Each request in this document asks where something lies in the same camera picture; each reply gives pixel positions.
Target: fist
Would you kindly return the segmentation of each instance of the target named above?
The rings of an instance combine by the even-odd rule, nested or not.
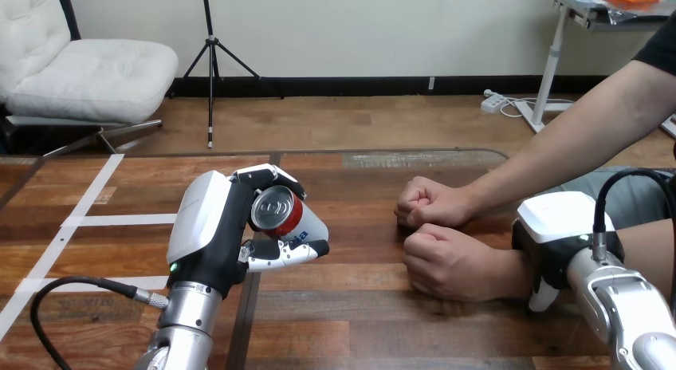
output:
[[[465,190],[416,177],[399,196],[395,215],[402,226],[417,228],[426,223],[458,226],[473,216],[470,205]]]
[[[491,248],[457,230],[426,224],[404,242],[414,289],[454,301],[525,298],[532,271],[517,250]]]

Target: white wall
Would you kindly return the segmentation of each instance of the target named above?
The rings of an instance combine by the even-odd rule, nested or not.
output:
[[[203,45],[202,0],[73,0],[82,37],[158,41],[182,75]],[[267,77],[539,75],[552,0],[211,0],[214,32]],[[610,74],[646,33],[569,22],[559,73]],[[219,52],[223,76],[246,76]],[[208,75],[206,58],[193,76]]]

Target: table surface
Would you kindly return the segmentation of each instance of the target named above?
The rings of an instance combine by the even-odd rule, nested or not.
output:
[[[415,175],[457,186],[504,161],[482,151],[46,161],[0,209],[0,336],[9,328],[0,368],[56,368],[28,318],[43,278],[127,278],[162,289],[171,215],[187,185],[204,171],[269,161],[304,184],[307,204],[329,228],[331,252],[235,286],[218,315],[210,368],[609,368],[605,348],[566,301],[531,318],[519,302],[440,301],[409,286],[401,256],[410,231],[395,225],[397,195]],[[6,169],[0,161],[0,177]],[[508,249],[513,212],[506,207],[462,230]],[[132,368],[159,313],[115,294],[67,290],[45,299],[41,319],[71,366]]]

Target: white tape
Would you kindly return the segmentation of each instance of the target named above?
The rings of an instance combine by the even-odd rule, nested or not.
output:
[[[99,174],[89,185],[89,188],[87,188],[87,191],[73,211],[70,212],[69,217],[83,218],[87,214],[89,208],[94,204],[96,197],[98,197],[101,190],[104,189],[105,184],[108,182],[123,157],[124,155],[111,155],[110,158],[108,158],[108,162],[101,168]],[[59,230],[57,236],[54,237],[52,242],[49,243],[49,246],[47,246],[45,253],[37,260],[37,263],[28,273],[26,279],[22,281],[19,287],[17,287],[17,291],[14,292],[12,298],[10,298],[7,305],[5,305],[5,308],[2,309],[0,312],[0,341],[2,341],[2,338],[5,337],[10,330],[10,327],[17,320],[17,317],[23,308],[26,307],[28,301],[33,296],[33,293],[39,289],[41,281],[45,278],[47,273],[49,273],[49,270],[52,269],[54,262],[57,261],[59,255],[65,248],[65,245],[75,233],[75,229],[77,229],[77,225],[63,226]]]
[[[156,225],[173,224],[176,213],[157,215],[114,215],[68,217],[61,226],[112,226],[112,225]]]
[[[108,280],[121,282],[126,285],[133,285],[137,288],[146,290],[161,290],[167,285],[168,276],[152,277],[107,277]],[[56,278],[24,279],[17,288],[17,292],[33,294],[38,289],[56,280]],[[90,284],[66,284],[52,290],[51,293],[84,293],[84,292],[107,292],[106,289]]]

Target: desk leg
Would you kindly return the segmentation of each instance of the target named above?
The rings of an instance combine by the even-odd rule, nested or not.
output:
[[[544,128],[544,124],[542,124],[542,115],[546,109],[549,90],[552,88],[552,81],[554,80],[554,74],[556,73],[556,66],[559,64],[561,45],[564,42],[564,33],[566,31],[566,23],[568,23],[568,16],[570,15],[570,7],[562,6],[559,8],[559,11],[559,23],[556,25],[554,42],[549,49],[549,56],[547,56],[547,65],[544,67],[544,74],[542,75],[542,82],[540,83],[540,91],[537,93],[535,108],[531,110],[530,106],[526,103],[521,103],[521,105],[517,106],[524,116],[524,119],[535,132],[539,132]]]

